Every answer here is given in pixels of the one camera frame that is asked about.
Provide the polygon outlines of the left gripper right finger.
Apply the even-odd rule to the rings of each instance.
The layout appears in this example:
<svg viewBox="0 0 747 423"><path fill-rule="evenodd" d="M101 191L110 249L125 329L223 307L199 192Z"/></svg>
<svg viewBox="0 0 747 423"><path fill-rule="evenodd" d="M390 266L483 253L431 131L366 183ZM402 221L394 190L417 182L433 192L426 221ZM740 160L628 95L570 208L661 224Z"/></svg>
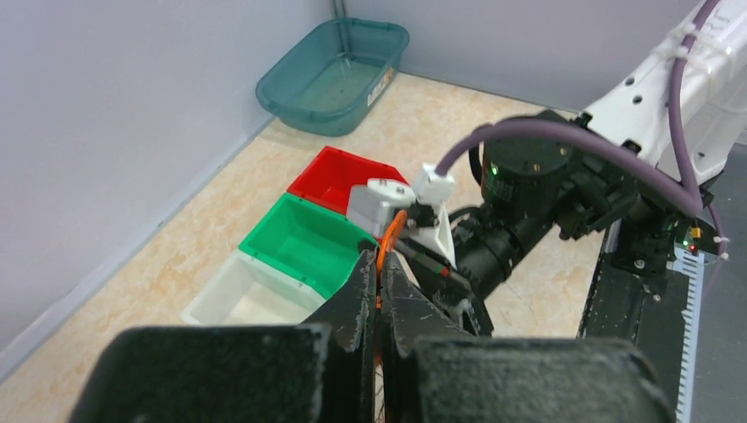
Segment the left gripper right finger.
<svg viewBox="0 0 747 423"><path fill-rule="evenodd" d="M382 353L410 354L421 337L470 338L410 281L398 256L389 255L381 271Z"/></svg>

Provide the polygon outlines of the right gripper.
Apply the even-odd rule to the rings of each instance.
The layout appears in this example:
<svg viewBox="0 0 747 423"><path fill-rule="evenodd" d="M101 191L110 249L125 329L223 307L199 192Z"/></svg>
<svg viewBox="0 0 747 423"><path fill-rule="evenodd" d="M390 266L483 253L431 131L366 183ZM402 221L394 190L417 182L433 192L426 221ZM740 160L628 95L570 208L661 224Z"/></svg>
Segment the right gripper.
<svg viewBox="0 0 747 423"><path fill-rule="evenodd" d="M510 217L490 204L465 206L449 215L456 265L412 240L398 241L396 251L441 313L469 334L489 337L494 325L485 300L547 235L555 217L552 211Z"/></svg>

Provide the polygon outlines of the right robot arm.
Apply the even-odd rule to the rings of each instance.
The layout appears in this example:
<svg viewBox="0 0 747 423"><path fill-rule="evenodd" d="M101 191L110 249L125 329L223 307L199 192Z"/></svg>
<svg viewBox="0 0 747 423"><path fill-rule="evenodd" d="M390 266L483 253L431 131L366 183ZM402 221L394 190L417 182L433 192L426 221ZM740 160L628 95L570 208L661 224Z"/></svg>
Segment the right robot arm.
<svg viewBox="0 0 747 423"><path fill-rule="evenodd" d="M585 124L517 115L476 128L436 164L423 165L414 185L409 234L455 264L445 210L450 171L469 150L504 145L571 146L634 176L665 206L686 217L706 205L701 187L724 168L746 124L746 4L703 1L651 51L629 77L582 113Z"/></svg>

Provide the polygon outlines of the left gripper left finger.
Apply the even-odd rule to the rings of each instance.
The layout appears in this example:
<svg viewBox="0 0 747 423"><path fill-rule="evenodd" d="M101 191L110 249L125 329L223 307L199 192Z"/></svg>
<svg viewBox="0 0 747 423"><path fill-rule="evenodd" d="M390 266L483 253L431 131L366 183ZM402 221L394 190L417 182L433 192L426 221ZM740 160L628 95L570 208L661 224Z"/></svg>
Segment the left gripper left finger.
<svg viewBox="0 0 747 423"><path fill-rule="evenodd" d="M354 352L375 339L378 250L363 250L343 285L302 324L325 324L342 349Z"/></svg>

